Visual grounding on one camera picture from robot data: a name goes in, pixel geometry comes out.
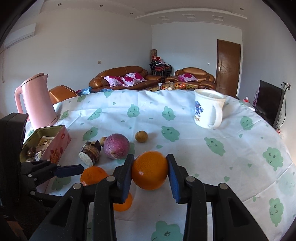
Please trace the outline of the small brown longan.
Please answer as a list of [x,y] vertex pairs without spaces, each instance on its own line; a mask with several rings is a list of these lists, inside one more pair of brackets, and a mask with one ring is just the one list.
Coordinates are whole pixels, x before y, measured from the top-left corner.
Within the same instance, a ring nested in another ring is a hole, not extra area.
[[106,141],[107,137],[100,138],[99,142],[102,147],[104,147],[104,142]]

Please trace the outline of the pink tin box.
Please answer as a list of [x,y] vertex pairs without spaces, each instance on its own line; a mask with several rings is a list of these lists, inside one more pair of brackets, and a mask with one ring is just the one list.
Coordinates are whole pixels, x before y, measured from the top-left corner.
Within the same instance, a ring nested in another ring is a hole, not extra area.
[[[49,126],[35,130],[23,144],[20,153],[20,162],[34,162],[47,160],[54,164],[58,164],[63,153],[65,152],[71,138],[64,125]],[[36,147],[36,156],[27,158],[26,152],[30,147]],[[29,195],[36,193],[45,193],[49,180],[41,185],[29,185],[24,180]]]

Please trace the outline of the purple passion fruit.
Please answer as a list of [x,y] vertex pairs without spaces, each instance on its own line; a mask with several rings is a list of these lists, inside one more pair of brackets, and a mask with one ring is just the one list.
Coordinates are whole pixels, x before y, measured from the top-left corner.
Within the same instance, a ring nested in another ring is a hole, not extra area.
[[107,157],[124,159],[130,150],[130,142],[124,135],[114,133],[105,139],[103,148]]

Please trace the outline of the white floral mug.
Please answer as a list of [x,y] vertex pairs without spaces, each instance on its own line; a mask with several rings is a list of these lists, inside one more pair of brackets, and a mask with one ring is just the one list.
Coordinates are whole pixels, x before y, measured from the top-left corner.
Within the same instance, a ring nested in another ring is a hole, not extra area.
[[223,119],[226,96],[209,89],[195,89],[194,121],[202,128],[217,128]]

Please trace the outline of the orange chair back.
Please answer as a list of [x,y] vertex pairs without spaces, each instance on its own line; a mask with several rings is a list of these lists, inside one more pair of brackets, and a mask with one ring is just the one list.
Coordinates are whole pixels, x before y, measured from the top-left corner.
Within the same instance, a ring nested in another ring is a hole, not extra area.
[[51,103],[54,105],[66,99],[77,97],[78,94],[74,90],[65,85],[58,85],[49,90],[49,96]]

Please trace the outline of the orange tangerine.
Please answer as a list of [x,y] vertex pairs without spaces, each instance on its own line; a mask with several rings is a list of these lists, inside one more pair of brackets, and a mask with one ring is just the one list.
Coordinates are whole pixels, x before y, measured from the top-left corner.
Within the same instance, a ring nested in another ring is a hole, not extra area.
[[159,189],[169,171],[165,156],[158,151],[148,151],[139,155],[132,165],[132,179],[144,190]]
[[106,171],[100,167],[92,166],[86,168],[80,177],[80,182],[83,186],[89,186],[99,183],[101,180],[106,178],[108,174]]
[[113,209],[117,212],[127,211],[131,207],[132,201],[133,201],[132,194],[129,193],[125,202],[123,202],[123,204],[114,204]]

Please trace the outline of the stacked chairs in corner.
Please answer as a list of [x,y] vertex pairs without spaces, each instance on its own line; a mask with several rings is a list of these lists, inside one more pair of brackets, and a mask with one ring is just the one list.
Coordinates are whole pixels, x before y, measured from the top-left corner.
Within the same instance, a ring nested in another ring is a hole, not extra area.
[[164,78],[173,75],[172,66],[165,63],[160,56],[157,55],[157,49],[151,49],[151,62],[149,64],[152,75],[162,76]]

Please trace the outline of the small yellow longan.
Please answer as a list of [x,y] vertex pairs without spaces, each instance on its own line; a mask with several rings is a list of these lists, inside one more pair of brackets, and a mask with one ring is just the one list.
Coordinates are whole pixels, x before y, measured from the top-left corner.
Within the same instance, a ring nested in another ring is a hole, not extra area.
[[148,134],[145,131],[138,131],[135,134],[135,139],[139,142],[139,143],[145,143],[148,140]]

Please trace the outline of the blue cloth on chair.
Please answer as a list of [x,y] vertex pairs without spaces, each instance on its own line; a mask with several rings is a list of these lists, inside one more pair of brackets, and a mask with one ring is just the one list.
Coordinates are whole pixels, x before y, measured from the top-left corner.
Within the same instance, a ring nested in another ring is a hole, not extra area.
[[88,87],[88,88],[84,88],[84,89],[81,89],[81,90],[77,90],[76,94],[78,96],[81,96],[81,95],[92,94],[92,93],[95,93],[95,92],[97,92],[97,89],[92,88],[92,87]]

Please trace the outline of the brown leather long sofa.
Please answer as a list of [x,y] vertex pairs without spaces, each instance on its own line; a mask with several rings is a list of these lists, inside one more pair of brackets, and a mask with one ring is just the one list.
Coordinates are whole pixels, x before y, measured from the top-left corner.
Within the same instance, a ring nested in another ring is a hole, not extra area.
[[102,71],[89,82],[89,86],[94,92],[99,92],[99,90],[105,88],[112,90],[144,90],[156,87],[159,83],[164,82],[165,78],[163,76],[149,75],[140,66],[125,66]]

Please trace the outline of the pink electric kettle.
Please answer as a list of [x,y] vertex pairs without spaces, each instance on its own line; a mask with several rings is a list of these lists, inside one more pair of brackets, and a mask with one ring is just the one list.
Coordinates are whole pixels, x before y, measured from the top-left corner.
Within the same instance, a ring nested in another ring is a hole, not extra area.
[[20,99],[22,96],[31,126],[35,129],[52,126],[58,119],[49,96],[47,79],[48,75],[39,73],[26,79],[15,89],[18,113],[23,113]]

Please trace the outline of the cluttered coffee table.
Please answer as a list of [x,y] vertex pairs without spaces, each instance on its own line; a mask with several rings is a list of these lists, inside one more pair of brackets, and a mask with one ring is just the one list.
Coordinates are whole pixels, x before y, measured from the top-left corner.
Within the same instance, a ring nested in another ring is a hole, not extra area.
[[158,86],[149,87],[147,91],[160,91],[160,90],[195,90],[198,85],[191,84],[189,82],[165,82],[159,83]]

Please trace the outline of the white air conditioner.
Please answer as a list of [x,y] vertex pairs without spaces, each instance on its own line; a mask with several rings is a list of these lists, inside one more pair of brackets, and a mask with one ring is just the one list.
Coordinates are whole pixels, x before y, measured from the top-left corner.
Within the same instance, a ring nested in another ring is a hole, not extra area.
[[8,49],[25,39],[33,37],[35,35],[35,30],[36,23],[33,23],[8,34],[4,41],[4,49]]

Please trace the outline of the black television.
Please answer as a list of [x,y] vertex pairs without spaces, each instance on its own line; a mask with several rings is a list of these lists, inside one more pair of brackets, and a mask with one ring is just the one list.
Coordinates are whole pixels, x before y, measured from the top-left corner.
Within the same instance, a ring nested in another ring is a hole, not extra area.
[[260,81],[255,112],[273,128],[276,127],[285,97],[285,91],[268,82]]

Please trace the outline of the brown wooden door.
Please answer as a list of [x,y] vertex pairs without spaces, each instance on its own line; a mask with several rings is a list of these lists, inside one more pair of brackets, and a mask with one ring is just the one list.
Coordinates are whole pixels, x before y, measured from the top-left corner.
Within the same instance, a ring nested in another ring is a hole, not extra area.
[[216,90],[224,95],[237,96],[241,62],[241,45],[217,40]]

